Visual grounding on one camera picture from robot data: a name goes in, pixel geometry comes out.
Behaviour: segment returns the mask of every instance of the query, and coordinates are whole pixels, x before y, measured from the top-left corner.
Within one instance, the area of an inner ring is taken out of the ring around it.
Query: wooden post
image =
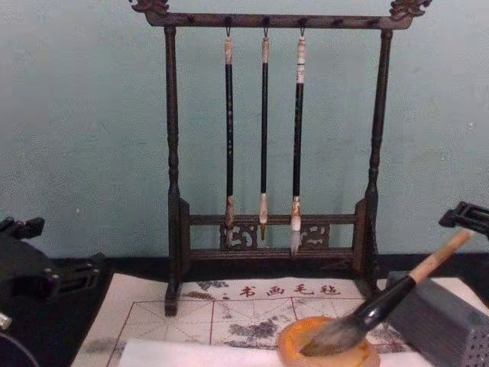
[[[167,55],[167,140],[168,140],[168,255],[170,274],[165,296],[165,314],[174,316],[182,273],[180,267],[180,189],[178,187],[178,104],[176,94],[175,27],[165,27]]]
[[[372,126],[370,168],[368,170],[368,185],[365,191],[366,200],[366,224],[365,224],[365,269],[371,269],[372,274],[366,274],[366,278],[375,287],[374,268],[377,265],[375,255],[377,254],[377,243],[375,227],[377,221],[377,205],[379,201],[377,190],[377,178],[379,175],[379,163],[381,162],[382,134],[384,133],[385,103],[387,95],[387,80],[389,77],[390,42],[392,30],[381,32],[381,55],[379,59],[379,70],[377,75],[377,92],[375,94],[374,123]]]
[[[365,199],[360,200],[355,205],[355,226],[353,228],[353,241],[351,248],[353,249],[352,267],[357,277],[364,274],[365,269],[365,251],[364,251],[364,234],[365,234]]]

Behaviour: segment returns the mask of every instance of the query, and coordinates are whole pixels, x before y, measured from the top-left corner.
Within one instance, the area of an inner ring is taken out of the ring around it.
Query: dark wooden frame
[[[332,264],[345,264],[355,274],[359,289],[367,297],[377,291],[377,242],[375,225],[377,218],[377,177],[380,163],[381,142],[384,130],[384,114],[389,75],[390,43],[393,31],[407,29],[413,19],[424,14],[423,8],[431,0],[395,0],[391,3],[390,16],[341,16],[341,15],[250,15],[250,14],[197,14],[170,13],[167,1],[138,0],[132,8],[145,14],[148,23],[164,27],[167,74],[167,140],[170,187],[168,190],[168,245],[170,274],[165,297],[167,316],[176,315],[180,288],[191,261],[223,259],[259,261],[267,258],[289,258],[288,249],[258,248],[256,228],[258,216],[235,216],[235,227],[252,238],[251,245],[244,240],[240,245],[225,244],[224,216],[196,216],[190,214],[189,204],[180,197],[178,187],[178,105],[176,92],[176,28],[220,27],[233,28],[331,28],[381,30],[381,53],[375,95],[374,121],[371,136],[371,157],[368,170],[368,186],[364,198],[357,202],[354,214],[305,215],[303,229],[322,229],[321,233],[306,233],[319,239],[320,245],[303,245],[296,256],[301,259],[321,258]],[[268,216],[269,226],[290,224],[288,215]],[[351,248],[329,248],[330,225],[353,225]],[[218,250],[191,249],[191,226],[219,226],[221,246]]]

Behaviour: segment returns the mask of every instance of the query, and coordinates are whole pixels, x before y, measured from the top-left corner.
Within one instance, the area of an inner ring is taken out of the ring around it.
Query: black cable
[[[21,342],[16,340],[13,336],[9,336],[4,333],[0,333],[0,338],[3,338],[7,340],[7,342],[14,344],[21,352],[24,354],[24,356],[27,357],[29,362],[32,364],[33,367],[40,367],[40,364],[37,362],[35,357],[32,355],[31,352],[29,352],[29,349],[27,349]]]

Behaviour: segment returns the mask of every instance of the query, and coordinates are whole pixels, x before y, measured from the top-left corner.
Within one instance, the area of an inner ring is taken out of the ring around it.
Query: red chinese characters
[[[314,291],[310,291],[310,292],[306,292],[306,291],[307,289],[304,284],[299,284],[298,286],[296,286],[296,289],[294,290],[294,292],[299,292],[301,294],[314,294]]]
[[[267,296],[274,296],[275,294],[283,294],[284,293],[284,289],[283,288],[280,288],[276,285],[274,285],[273,287],[270,288],[270,290],[267,292]]]
[[[255,293],[253,292],[254,287],[249,287],[246,286],[244,289],[241,289],[241,293],[239,294],[240,296],[246,296],[246,298],[254,296]]]
[[[341,294],[341,293],[339,293],[336,290],[336,288],[335,288],[334,285],[323,285],[321,287],[321,293],[324,293],[324,294],[334,294],[334,295]]]

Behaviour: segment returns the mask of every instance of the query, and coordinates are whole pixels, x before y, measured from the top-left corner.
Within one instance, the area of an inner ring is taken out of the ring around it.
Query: carved dragon head finial
[[[146,11],[153,11],[158,14],[165,14],[170,7],[167,3],[168,0],[137,0],[138,3],[132,5],[134,11],[138,13],[145,13]]]
[[[432,0],[395,0],[390,3],[390,18],[394,21],[402,21],[405,17],[419,17],[425,14],[421,7],[429,7]]]

